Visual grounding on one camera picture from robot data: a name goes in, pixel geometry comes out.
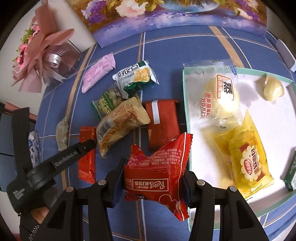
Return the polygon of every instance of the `tray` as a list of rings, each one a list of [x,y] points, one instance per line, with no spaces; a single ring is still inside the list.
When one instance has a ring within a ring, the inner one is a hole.
[[[263,98],[263,88],[267,72],[237,68],[239,83],[237,90],[244,116],[247,109],[254,120],[261,137],[268,161],[269,171],[274,178],[270,185],[254,195],[247,202],[257,217],[282,205],[285,200],[295,195],[288,192],[282,179],[290,166],[296,147],[296,85],[285,77],[277,77],[285,88],[283,97],[270,103]],[[215,142],[209,135],[209,125],[200,125],[194,118],[196,102],[200,98],[195,94],[196,76],[190,70],[183,71],[184,105],[187,131],[193,134],[189,158],[189,168],[198,179],[203,179],[213,187],[227,188],[233,185],[230,175],[223,165]],[[191,229],[195,209],[189,210],[188,220]],[[220,207],[215,207],[215,228],[219,228]]]

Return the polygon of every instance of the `screw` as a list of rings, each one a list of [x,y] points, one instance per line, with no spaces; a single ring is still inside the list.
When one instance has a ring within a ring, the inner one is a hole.
[[[107,182],[106,182],[105,179],[101,179],[100,181],[98,181],[98,184],[99,184],[100,186],[104,186],[106,183],[107,183]]]
[[[236,192],[237,191],[237,187],[235,187],[235,186],[230,186],[229,189],[232,192]]]
[[[69,186],[66,188],[66,192],[72,192],[74,190],[74,187]]]
[[[205,184],[205,181],[204,180],[198,180],[196,183],[199,186],[203,186]]]

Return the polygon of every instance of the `red snack package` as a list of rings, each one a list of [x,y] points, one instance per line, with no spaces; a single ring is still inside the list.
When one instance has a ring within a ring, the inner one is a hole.
[[[145,156],[132,145],[131,156],[124,167],[125,200],[152,200],[166,205],[180,220],[189,218],[182,200],[182,176],[185,172],[192,142],[192,134],[183,133]]]
[[[84,142],[88,139],[96,141],[96,127],[81,127],[79,141]],[[91,184],[96,182],[96,149],[92,149],[78,160],[78,177]]]
[[[176,100],[154,100],[146,103],[151,120],[148,125],[149,148],[158,150],[173,137],[180,135]]]

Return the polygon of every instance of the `table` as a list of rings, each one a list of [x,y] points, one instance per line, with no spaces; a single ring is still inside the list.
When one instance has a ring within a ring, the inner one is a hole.
[[[160,85],[153,85],[139,93],[141,100],[176,99],[178,120],[181,131],[186,130],[182,69],[184,63],[206,59],[229,59],[238,67],[262,70],[287,77],[296,78],[283,63],[275,50],[276,38],[267,33],[261,38],[246,32],[213,26],[182,26],[157,29],[141,33],[119,42],[100,48],[95,45],[83,53],[79,71],[64,83],[49,87],[41,102],[36,131],[40,136],[41,160],[45,160],[57,151],[55,140],[56,126],[65,115],[69,116],[69,145],[79,141],[81,126],[97,126],[98,118],[90,106],[107,88],[113,84],[112,75],[141,60],[148,60]],[[87,93],[81,92],[83,74],[99,58],[113,52],[116,70],[107,74]],[[147,149],[148,133],[145,127],[131,132],[121,139],[101,158],[96,150],[96,179],[105,177],[115,168],[121,157],[128,158],[130,145],[136,143],[149,155]],[[75,188],[89,186],[77,177],[77,164],[69,167],[64,175],[56,177],[56,188],[63,186]],[[272,207],[268,214],[262,214],[259,220],[265,227],[270,240],[277,237],[296,218],[296,197],[291,195],[282,205]],[[188,240],[190,232],[187,222],[178,221],[167,207],[156,202],[139,200],[126,202],[122,200],[114,209],[108,210],[114,240]],[[87,241],[87,209],[83,209],[84,239]],[[219,230],[214,231],[213,240],[218,240]]]

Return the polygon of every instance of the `painting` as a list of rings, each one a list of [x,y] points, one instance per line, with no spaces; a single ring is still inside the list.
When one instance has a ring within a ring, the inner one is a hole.
[[[68,0],[101,47],[129,36],[173,26],[234,28],[264,37],[260,0]]]

